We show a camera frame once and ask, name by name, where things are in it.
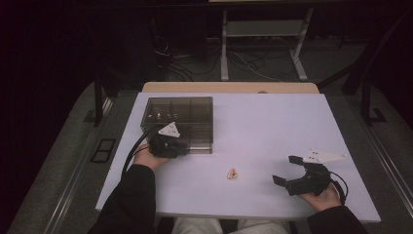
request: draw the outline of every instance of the gray floor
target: gray floor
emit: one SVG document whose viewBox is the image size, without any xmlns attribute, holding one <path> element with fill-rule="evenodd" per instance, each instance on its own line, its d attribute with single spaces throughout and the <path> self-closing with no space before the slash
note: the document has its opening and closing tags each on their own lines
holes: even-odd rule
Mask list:
<svg viewBox="0 0 413 234">
<path fill-rule="evenodd" d="M 175 54 L 174 72 L 169 81 L 189 80 L 218 81 L 219 43 L 211 39 L 207 62 L 188 57 L 185 52 Z M 357 59 L 364 45 L 353 44 L 338 48 L 339 41 L 331 38 L 306 42 L 301 60 L 309 81 L 317 83 L 334 74 Z M 229 42 L 229 74 L 231 81 L 249 82 L 300 82 L 294 71 L 288 51 L 293 49 L 291 39 L 248 39 Z M 249 67 L 244 60 L 254 60 Z M 406 184 L 413 185 L 411 152 L 413 132 L 378 90 L 373 90 L 372 107 L 379 108 L 387 122 L 364 125 L 359 118 L 359 93 L 345 97 L 340 88 L 345 78 L 321 90 L 327 97 L 334 117 L 355 160 L 359 173 L 382 219 L 380 223 L 365 224 L 369 233 L 411 233 L 413 220 L 405 208 L 399 192 L 383 167 L 380 154 L 389 154 L 404 177 Z M 129 118 L 136 91 L 121 91 L 99 127 L 85 121 L 94 110 L 94 91 L 91 84 L 79 97 L 63 126 L 41 173 L 36 178 L 10 233 L 86 233 L 98 215 L 94 209 L 110 161 L 105 164 L 91 163 L 98 143 L 103 138 L 121 140 Z M 380 139 L 383 146 L 378 150 Z M 310 233 L 305 220 L 297 222 L 300 233 Z"/>
</svg>

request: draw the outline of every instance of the transparent container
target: transparent container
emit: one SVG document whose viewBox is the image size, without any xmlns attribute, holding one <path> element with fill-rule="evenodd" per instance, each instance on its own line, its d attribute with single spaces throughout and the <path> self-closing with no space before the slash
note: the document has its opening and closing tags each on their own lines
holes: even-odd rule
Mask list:
<svg viewBox="0 0 413 234">
<path fill-rule="evenodd" d="M 212 153 L 212 97 L 150 97 L 140 127 L 146 132 L 158 124 L 175 122 L 179 142 L 191 154 Z M 148 135 L 149 139 L 156 131 Z"/>
</svg>

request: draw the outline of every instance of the leg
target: leg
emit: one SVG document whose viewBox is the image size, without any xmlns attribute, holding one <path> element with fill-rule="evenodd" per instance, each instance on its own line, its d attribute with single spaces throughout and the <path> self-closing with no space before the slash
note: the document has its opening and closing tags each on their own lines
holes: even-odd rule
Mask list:
<svg viewBox="0 0 413 234">
<path fill-rule="evenodd" d="M 223 234 L 219 220 L 215 218 L 179 217 L 172 234 Z"/>
<path fill-rule="evenodd" d="M 232 234 L 288 234 L 288 222 L 278 220 L 240 219 L 238 231 Z"/>
</svg>

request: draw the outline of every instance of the black cable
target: black cable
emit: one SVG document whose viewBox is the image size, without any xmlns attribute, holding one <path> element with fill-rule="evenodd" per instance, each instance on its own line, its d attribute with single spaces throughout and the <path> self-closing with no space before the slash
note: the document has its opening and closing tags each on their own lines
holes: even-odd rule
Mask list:
<svg viewBox="0 0 413 234">
<path fill-rule="evenodd" d="M 139 151 L 142 151 L 142 150 L 147 149 L 147 148 L 149 148 L 149 146 L 134 151 L 133 156 L 134 156 L 135 154 L 137 154 Z"/>
<path fill-rule="evenodd" d="M 346 186 L 346 195 L 345 195 L 345 197 L 347 199 L 347 195 L 349 195 L 349 186 L 347 185 L 346 181 L 343 178 L 341 178 L 339 175 L 337 175 L 333 172 L 330 172 L 330 173 L 337 176 L 337 177 L 339 177 L 341 179 L 341 181 L 343 181 L 344 185 Z"/>
<path fill-rule="evenodd" d="M 172 71 L 170 69 L 168 69 L 168 72 L 170 72 L 172 75 L 174 75 L 178 80 L 186 82 L 185 77 L 183 77 L 182 75 L 180 75 L 179 73 Z"/>
<path fill-rule="evenodd" d="M 182 72 L 182 74 L 184 74 L 186 77 L 188 77 L 188 79 L 192 82 L 193 80 L 192 80 L 192 74 L 191 75 L 188 75 L 188 73 L 186 73 L 185 72 L 185 69 L 179 69 L 179 68 L 176 68 L 176 67 L 174 67 L 173 66 L 173 63 L 171 63 L 170 65 L 169 65 L 169 68 L 171 68 L 171 69 L 174 69 L 174 70 L 176 70 L 176 71 L 179 71 L 179 72 Z"/>
<path fill-rule="evenodd" d="M 128 165 L 131 162 L 131 159 L 133 158 L 134 151 L 136 148 L 143 142 L 143 140 L 156 128 L 162 128 L 162 125 L 155 125 L 154 127 L 150 128 L 147 130 L 145 133 L 142 134 L 142 136 L 137 140 L 137 142 L 134 144 L 134 146 L 131 148 L 131 152 L 128 154 L 127 160 L 125 161 L 124 168 L 122 169 L 122 177 L 127 173 Z"/>
</svg>

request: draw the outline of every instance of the small object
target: small object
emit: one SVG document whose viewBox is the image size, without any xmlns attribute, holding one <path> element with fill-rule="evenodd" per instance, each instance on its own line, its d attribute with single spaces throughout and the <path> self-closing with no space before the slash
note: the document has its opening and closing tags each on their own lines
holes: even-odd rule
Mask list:
<svg viewBox="0 0 413 234">
<path fill-rule="evenodd" d="M 238 176 L 238 174 L 235 171 L 235 169 L 231 169 L 227 174 L 228 179 L 236 178 L 237 176 Z"/>
<path fill-rule="evenodd" d="M 178 129 L 176 128 L 175 122 L 172 122 L 168 125 L 166 125 L 163 129 L 159 130 L 158 133 L 163 136 L 168 136 L 168 137 L 180 137 L 180 133 Z"/>
</svg>

